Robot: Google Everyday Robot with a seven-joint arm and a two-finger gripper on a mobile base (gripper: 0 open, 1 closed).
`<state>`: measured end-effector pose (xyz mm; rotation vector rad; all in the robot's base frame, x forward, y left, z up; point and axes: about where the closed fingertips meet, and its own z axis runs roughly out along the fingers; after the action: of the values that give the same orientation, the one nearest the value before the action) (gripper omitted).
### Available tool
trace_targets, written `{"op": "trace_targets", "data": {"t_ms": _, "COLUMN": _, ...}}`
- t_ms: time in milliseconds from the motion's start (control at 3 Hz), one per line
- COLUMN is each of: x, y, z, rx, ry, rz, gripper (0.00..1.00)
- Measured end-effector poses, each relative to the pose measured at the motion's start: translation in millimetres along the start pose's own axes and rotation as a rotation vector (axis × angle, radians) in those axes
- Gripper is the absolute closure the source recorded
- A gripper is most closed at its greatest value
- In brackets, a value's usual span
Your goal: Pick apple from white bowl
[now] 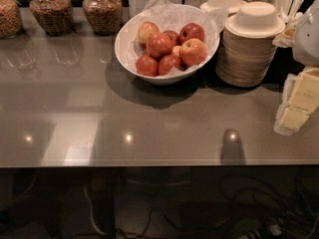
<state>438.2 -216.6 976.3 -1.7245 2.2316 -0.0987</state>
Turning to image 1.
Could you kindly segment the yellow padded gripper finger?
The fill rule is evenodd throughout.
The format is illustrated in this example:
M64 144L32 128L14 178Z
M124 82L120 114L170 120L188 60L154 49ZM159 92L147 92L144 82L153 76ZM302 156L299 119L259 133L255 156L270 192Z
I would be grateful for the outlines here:
M292 135L304 126L319 108L319 69L306 67L298 75L289 74L283 88L274 131Z

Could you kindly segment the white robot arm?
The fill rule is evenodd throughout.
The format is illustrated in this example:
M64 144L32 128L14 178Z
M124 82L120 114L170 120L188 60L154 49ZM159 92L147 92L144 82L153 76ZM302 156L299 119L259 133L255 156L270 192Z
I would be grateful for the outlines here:
M297 76L288 75L274 130L292 135L319 108L319 0L299 18L294 31L293 59L305 66Z

